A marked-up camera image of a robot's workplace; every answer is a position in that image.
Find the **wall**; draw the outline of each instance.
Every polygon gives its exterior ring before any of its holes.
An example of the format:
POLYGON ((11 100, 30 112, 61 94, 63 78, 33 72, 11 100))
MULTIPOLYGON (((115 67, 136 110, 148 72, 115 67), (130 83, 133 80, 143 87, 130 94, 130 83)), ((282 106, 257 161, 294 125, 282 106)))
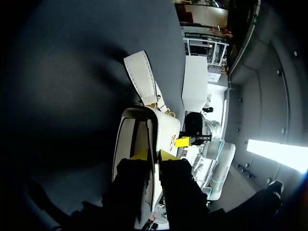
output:
POLYGON ((227 142, 236 145, 233 163, 250 164, 247 170, 255 178, 245 180, 258 189, 267 187, 267 178, 284 182, 283 198, 295 192, 304 175, 247 152, 244 141, 308 145, 307 61, 303 55, 294 56, 294 51, 304 50, 301 46, 282 18, 269 5, 262 4, 251 41, 231 75, 231 85, 241 85, 230 91, 225 136, 227 142))
POLYGON ((216 7, 185 5, 187 12, 192 12, 193 22, 204 26, 226 28, 228 11, 216 7))

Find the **bright light panel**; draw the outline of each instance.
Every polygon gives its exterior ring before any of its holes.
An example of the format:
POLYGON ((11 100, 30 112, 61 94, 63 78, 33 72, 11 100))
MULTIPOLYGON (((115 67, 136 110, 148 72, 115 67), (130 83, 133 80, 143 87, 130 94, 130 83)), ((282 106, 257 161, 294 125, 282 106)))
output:
POLYGON ((301 173, 306 173, 308 169, 307 147, 249 140, 247 151, 277 161, 301 173))

